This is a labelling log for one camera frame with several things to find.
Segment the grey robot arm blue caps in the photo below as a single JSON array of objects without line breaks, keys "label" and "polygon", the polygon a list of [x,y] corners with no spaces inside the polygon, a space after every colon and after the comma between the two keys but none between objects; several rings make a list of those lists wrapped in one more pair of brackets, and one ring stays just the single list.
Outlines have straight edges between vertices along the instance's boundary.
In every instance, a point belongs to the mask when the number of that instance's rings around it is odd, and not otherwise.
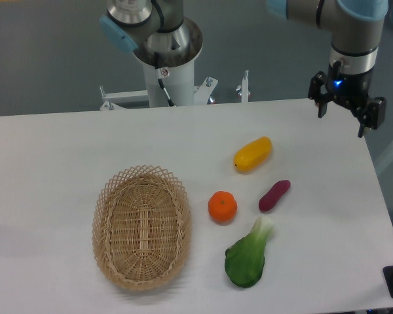
[{"label": "grey robot arm blue caps", "polygon": [[[369,86],[388,2],[268,1],[267,8],[331,33],[328,70],[312,77],[308,91],[319,116],[332,102],[358,120],[359,136],[377,129],[386,99],[371,97]],[[202,50],[202,34],[184,16],[182,1],[108,1],[100,27],[113,46],[142,63],[151,106],[195,102],[193,62]]]}]

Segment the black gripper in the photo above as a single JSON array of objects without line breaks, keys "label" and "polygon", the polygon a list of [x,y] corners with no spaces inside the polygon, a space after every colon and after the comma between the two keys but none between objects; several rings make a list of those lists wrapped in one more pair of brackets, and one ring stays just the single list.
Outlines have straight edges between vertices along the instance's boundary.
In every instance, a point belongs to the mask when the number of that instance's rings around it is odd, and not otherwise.
[{"label": "black gripper", "polygon": [[317,72],[311,80],[308,98],[318,108],[318,118],[327,113],[329,101],[335,102],[350,111],[357,118],[360,127],[358,137],[362,138],[368,130],[377,130],[385,120],[386,98],[369,97],[369,87],[373,69],[364,73],[349,75],[341,72],[342,63],[335,62],[328,67],[327,75]]}]

